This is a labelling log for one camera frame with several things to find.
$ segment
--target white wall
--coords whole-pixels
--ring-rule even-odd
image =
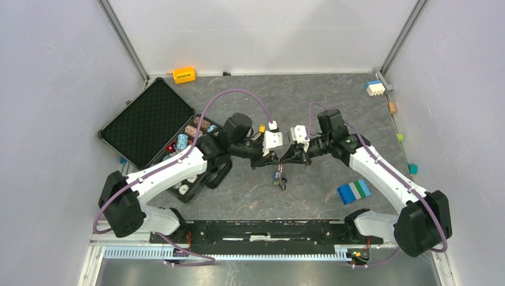
[[[150,74],[370,72],[415,0],[111,0]]]
[[[449,197],[461,285],[503,285],[505,2],[429,1],[386,79],[416,180]]]
[[[0,7],[0,284],[76,285],[119,166],[96,132],[142,81],[97,1]]]

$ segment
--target small wooden block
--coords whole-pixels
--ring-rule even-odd
[[[396,105],[394,104],[394,102],[389,103],[389,112],[391,113],[391,115],[396,113]]]

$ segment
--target blue poker chip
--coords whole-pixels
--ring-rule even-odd
[[[207,132],[208,132],[208,133],[210,133],[210,132],[212,132],[212,130],[214,130],[215,128],[217,128],[217,126],[216,126],[216,125],[214,125],[214,124],[212,124],[211,126],[209,126],[209,127],[207,128]]]
[[[176,151],[182,151],[188,146],[188,136],[186,134],[179,134],[177,136],[177,147]]]

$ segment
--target white poker chip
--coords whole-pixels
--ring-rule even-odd
[[[179,193],[181,195],[186,194],[186,192],[188,192],[188,191],[189,191],[189,186],[188,185],[182,185],[179,188]]]
[[[188,180],[188,182],[190,182],[190,183],[194,183],[197,180],[197,178],[198,178],[197,176],[191,176],[186,180]]]

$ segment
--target teal cube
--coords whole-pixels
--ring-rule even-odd
[[[417,165],[416,164],[409,163],[409,164],[407,164],[407,166],[409,167],[409,174],[417,175]]]

